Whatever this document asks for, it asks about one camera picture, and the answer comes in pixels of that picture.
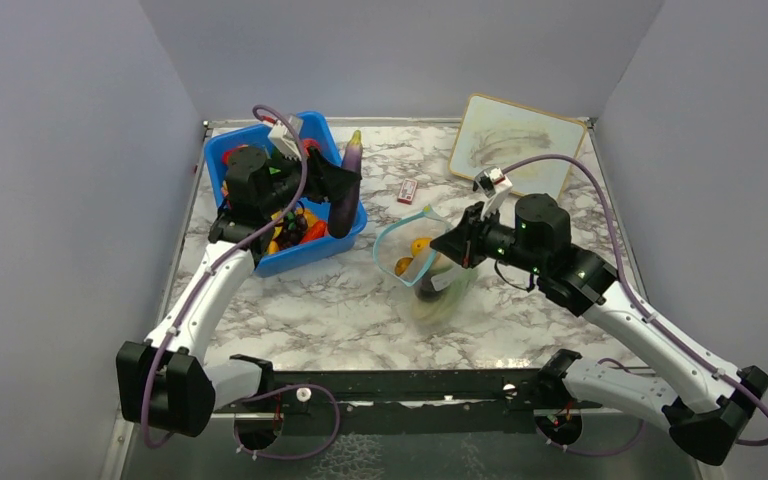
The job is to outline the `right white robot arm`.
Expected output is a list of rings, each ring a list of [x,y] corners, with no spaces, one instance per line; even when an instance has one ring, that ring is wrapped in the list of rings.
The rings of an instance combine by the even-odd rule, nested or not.
[[[535,277],[545,297],[623,343],[655,373],[652,378],[601,366],[561,349],[537,373],[534,392],[552,407],[595,402],[665,430],[686,454],[708,465],[724,463],[768,388],[756,366],[738,368],[710,351],[624,289],[618,270],[573,244],[570,216],[547,194],[515,204],[515,224],[468,207],[459,224],[431,248],[462,267],[486,259]]]

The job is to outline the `green toy lettuce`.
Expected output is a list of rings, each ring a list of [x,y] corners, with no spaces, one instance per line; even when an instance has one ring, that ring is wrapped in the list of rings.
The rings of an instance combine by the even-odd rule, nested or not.
[[[477,272],[457,265],[431,267],[428,271],[447,272],[452,280],[444,294],[433,302],[419,300],[414,293],[416,284],[413,286],[415,299],[409,305],[409,316],[417,324],[430,326],[448,321],[459,311],[462,301],[476,281]]]

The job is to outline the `orange toy lemon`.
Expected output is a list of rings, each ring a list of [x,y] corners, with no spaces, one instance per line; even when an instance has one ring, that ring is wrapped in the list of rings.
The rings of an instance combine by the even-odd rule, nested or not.
[[[411,256],[414,259],[426,258],[431,252],[430,243],[431,237],[420,237],[415,239],[410,245]]]

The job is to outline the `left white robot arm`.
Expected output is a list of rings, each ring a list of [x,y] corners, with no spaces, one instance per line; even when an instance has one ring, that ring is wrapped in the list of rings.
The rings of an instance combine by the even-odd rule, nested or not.
[[[203,358],[233,296],[269,256],[275,227],[289,226],[299,200],[328,204],[328,233],[350,234],[360,206],[361,149],[346,150],[341,164],[315,147],[306,152],[303,161],[254,145],[226,154],[224,197],[199,269],[165,319],[116,355],[125,420],[143,430],[196,437],[229,403],[239,400],[258,411],[273,401],[269,362],[234,355],[204,366]]]

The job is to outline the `clear zip top bag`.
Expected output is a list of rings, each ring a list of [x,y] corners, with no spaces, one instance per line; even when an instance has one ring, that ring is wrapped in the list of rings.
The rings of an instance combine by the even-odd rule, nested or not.
[[[414,259],[408,270],[401,277],[397,277],[393,269],[398,259],[412,257],[410,245],[415,239],[431,237],[433,240],[451,229],[452,224],[447,219],[437,213],[431,206],[426,205],[417,213],[384,228],[373,244],[372,256],[376,266],[381,272],[390,277],[395,285],[395,292],[391,295],[391,299],[394,301],[395,312],[401,320],[412,324],[419,330],[439,330],[445,324],[461,316],[464,303],[474,285],[462,301],[459,311],[448,321],[430,326],[417,324],[411,319],[408,312],[410,303],[415,299],[413,286],[420,281],[422,276],[431,267],[460,265],[430,247],[432,252],[426,258]]]

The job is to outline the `brown toy kiwi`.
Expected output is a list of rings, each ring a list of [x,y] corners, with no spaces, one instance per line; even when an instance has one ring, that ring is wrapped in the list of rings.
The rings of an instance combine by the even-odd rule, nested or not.
[[[397,277],[401,277],[408,270],[413,260],[413,257],[402,257],[398,259],[393,269],[394,274]]]

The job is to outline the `dark purple toy eggplant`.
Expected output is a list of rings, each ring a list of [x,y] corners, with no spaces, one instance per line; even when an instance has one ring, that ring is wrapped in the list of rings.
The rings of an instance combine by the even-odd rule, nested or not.
[[[355,130],[345,147],[341,163],[341,170],[352,173],[353,176],[349,179],[347,175],[339,175],[342,195],[331,202],[329,209],[328,231],[334,238],[346,237],[356,218],[362,179],[362,159],[362,132]]]

